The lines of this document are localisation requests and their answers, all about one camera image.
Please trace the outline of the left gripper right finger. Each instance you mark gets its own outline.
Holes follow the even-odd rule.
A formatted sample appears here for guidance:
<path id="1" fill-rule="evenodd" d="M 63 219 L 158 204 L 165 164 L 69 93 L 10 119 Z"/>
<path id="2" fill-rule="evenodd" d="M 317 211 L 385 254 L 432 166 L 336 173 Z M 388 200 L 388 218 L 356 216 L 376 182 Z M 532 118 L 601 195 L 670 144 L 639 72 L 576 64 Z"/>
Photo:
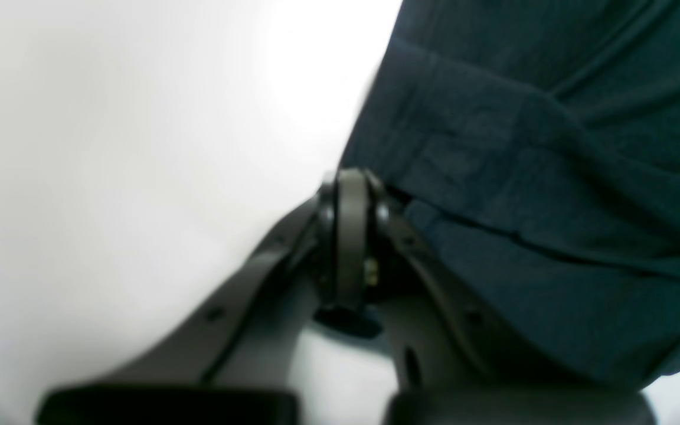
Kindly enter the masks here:
<path id="1" fill-rule="evenodd" d="M 386 424 L 654 424 L 636 390 L 612 389 L 527 341 L 434 255 L 383 183 L 364 172 L 378 310 L 400 390 Z"/>

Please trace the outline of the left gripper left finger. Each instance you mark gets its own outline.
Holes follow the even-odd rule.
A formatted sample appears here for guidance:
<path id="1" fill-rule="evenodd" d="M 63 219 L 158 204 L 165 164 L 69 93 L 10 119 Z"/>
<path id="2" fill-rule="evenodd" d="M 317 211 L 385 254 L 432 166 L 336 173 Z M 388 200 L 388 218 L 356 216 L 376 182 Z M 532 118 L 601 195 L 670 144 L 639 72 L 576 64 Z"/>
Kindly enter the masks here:
<path id="1" fill-rule="evenodd" d="M 364 304 L 371 208 L 367 173 L 330 173 L 172 333 L 49 393 L 36 423 L 299 424 L 286 386 L 295 345 L 317 311 Z"/>

